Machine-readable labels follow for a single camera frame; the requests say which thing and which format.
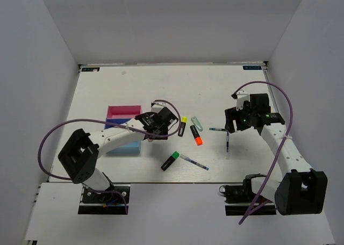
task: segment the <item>black label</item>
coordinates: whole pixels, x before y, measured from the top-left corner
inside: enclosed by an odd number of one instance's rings
[[[244,70],[262,70],[261,66],[242,66]]]
[[[90,72],[90,71],[99,71],[100,67],[98,68],[82,68],[81,72]]]

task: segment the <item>green cap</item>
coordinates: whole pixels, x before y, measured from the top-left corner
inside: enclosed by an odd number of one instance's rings
[[[178,152],[176,151],[176,152],[174,152],[174,153],[172,154],[172,157],[173,157],[174,159],[177,159],[177,158],[179,157],[179,155],[180,155],[180,153],[178,153]]]

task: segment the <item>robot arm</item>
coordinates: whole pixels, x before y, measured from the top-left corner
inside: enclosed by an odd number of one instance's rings
[[[168,127],[177,117],[164,103],[152,104],[152,110],[122,124],[125,128],[108,128],[102,131],[85,133],[76,130],[60,151],[58,158],[73,183],[83,183],[94,190],[113,190],[112,182],[96,168],[97,159],[115,148],[127,143],[152,138],[146,132],[155,135],[167,135]]]
[[[227,109],[225,114],[225,128],[230,133],[235,132],[233,121],[238,131],[254,127],[276,155],[286,126],[279,113],[271,113],[266,93],[248,95],[239,91],[236,107]],[[313,170],[290,138],[285,141],[277,163],[283,179],[269,179],[261,195],[273,201],[282,215],[320,213],[327,186],[325,173]],[[256,194],[264,179],[262,174],[246,176],[243,181],[246,194],[249,197]]]

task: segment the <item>orange highlighter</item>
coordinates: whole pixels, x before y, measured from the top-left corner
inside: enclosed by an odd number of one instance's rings
[[[202,139],[200,138],[199,134],[198,134],[198,131],[196,129],[196,127],[194,125],[191,125],[190,126],[190,129],[191,129],[191,132],[193,134],[193,137],[195,138],[195,142],[198,146],[202,145],[203,144],[203,141]]]

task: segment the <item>wall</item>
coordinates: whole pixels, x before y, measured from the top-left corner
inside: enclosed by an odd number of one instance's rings
[[[325,212],[337,244],[344,244],[343,11],[342,0],[302,0],[269,62],[270,80],[292,101],[298,148],[327,174]],[[277,100],[287,115],[284,99]]]
[[[301,0],[44,0],[79,64],[269,60]]]
[[[77,65],[42,0],[0,0],[0,244],[21,244],[38,185],[44,134],[66,117]],[[56,135],[47,144],[49,169]]]

